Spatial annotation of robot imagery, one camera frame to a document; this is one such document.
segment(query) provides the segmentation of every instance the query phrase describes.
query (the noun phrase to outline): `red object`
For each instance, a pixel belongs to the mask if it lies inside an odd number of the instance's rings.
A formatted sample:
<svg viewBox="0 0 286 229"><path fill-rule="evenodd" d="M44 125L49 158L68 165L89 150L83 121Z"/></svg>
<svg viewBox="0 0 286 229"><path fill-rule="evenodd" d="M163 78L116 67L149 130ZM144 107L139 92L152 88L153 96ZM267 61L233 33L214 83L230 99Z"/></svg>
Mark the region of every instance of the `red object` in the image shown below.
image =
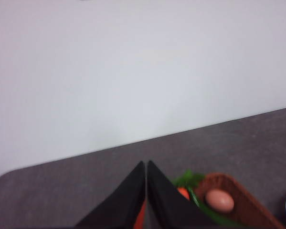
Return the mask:
<svg viewBox="0 0 286 229"><path fill-rule="evenodd" d="M146 208L146 200L144 200L141 211L139 211L139 213L138 213L137 220L135 221L133 229L142 229L143 228L145 208Z"/></svg>
<svg viewBox="0 0 286 229"><path fill-rule="evenodd" d="M188 193L188 191L183 188L183 187L179 187L178 191L181 193L181 195L183 195L186 199L190 200L190 195Z"/></svg>

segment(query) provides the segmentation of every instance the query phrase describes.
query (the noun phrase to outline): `green leaf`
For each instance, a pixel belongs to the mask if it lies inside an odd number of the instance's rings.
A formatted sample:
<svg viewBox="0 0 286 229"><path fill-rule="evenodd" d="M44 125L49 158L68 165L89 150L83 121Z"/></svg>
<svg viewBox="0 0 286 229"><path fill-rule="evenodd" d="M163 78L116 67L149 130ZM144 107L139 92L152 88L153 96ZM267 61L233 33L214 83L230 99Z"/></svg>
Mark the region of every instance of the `green leaf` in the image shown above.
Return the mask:
<svg viewBox="0 0 286 229"><path fill-rule="evenodd" d="M203 174L192 173L190 170L186 170L181 177L173 180L172 183L176 187L197 187L203 179Z"/></svg>

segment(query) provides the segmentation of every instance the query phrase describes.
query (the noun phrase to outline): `wicker basket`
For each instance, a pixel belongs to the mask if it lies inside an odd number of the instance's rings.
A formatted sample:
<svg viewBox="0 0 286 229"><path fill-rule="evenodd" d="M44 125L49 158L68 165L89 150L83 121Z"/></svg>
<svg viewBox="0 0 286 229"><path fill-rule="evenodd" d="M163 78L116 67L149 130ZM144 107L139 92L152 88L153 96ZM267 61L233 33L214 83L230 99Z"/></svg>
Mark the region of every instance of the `wicker basket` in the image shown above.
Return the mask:
<svg viewBox="0 0 286 229"><path fill-rule="evenodd" d="M286 229L233 177L223 173L207 174L194 192L200 200L204 201L206 192L212 188L225 190L234 199L234 209L224 214L226 217L249 227Z"/></svg>

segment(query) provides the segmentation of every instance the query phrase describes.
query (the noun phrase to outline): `carrot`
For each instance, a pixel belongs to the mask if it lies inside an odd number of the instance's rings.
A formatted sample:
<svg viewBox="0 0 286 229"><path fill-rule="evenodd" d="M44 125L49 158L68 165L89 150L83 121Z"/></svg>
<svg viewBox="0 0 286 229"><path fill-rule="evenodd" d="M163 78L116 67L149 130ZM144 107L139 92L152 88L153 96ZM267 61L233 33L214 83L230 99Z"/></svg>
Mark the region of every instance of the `carrot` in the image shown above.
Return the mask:
<svg viewBox="0 0 286 229"><path fill-rule="evenodd" d="M145 215L145 208L146 208L146 200L144 200L142 204L142 208L139 211L139 214L137 216L137 220L135 221L135 224L133 226L133 229L143 229L143 222L144 222L144 215Z"/></svg>
<svg viewBox="0 0 286 229"><path fill-rule="evenodd" d="M184 187L179 187L178 191L181 193L181 195L183 195L186 199L190 200L190 195L188 193L188 191L186 190L186 188Z"/></svg>

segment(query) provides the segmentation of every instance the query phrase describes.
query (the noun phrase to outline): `brown egg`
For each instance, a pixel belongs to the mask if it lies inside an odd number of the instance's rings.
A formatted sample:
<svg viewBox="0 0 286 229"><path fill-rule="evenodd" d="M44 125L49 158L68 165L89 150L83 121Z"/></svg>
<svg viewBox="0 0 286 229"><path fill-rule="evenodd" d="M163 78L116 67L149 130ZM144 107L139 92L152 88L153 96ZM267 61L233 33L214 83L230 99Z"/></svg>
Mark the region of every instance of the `brown egg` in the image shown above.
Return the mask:
<svg viewBox="0 0 286 229"><path fill-rule="evenodd" d="M234 200L231 195L220 189L211 189L205 195L208 205L221 213L229 213L234 208Z"/></svg>

